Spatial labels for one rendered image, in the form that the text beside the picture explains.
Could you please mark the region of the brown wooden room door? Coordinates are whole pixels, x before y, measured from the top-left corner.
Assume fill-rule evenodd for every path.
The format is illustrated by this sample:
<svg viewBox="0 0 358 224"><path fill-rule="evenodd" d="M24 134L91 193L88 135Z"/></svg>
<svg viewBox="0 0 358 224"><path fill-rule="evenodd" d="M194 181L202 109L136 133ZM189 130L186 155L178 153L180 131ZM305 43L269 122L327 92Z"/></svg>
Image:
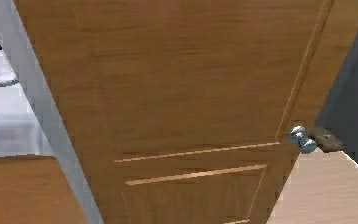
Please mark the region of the brown wooden room door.
<svg viewBox="0 0 358 224"><path fill-rule="evenodd" d="M14 0L104 224L266 224L358 0Z"/></svg>

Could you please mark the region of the silver round door knob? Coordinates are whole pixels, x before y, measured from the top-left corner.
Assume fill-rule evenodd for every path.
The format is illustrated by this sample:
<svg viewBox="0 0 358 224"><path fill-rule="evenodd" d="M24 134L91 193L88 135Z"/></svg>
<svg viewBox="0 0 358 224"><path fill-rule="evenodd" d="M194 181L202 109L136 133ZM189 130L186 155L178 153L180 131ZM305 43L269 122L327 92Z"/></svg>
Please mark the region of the silver round door knob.
<svg viewBox="0 0 358 224"><path fill-rule="evenodd" d="M296 144L302 154L312 153L317 148L315 140L307 136L307 131L303 126L294 126L286 135L286 139L291 144Z"/></svg>

